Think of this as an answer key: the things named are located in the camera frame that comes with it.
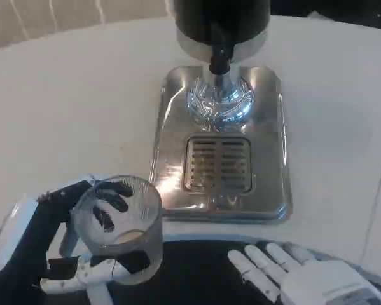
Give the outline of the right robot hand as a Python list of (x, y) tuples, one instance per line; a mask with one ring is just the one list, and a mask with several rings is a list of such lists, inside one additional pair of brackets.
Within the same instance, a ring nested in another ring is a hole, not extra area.
[(272, 304), (381, 304), (381, 291), (349, 264), (321, 261), (298, 245), (246, 245), (227, 256), (242, 281)]

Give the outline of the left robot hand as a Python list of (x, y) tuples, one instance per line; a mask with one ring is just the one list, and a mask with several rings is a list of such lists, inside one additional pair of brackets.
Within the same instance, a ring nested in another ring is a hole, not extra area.
[(149, 267), (143, 250), (89, 260), (46, 258), (59, 226), (70, 221), (90, 187), (83, 180), (15, 205), (0, 227), (0, 304), (42, 304), (49, 294), (84, 292)]

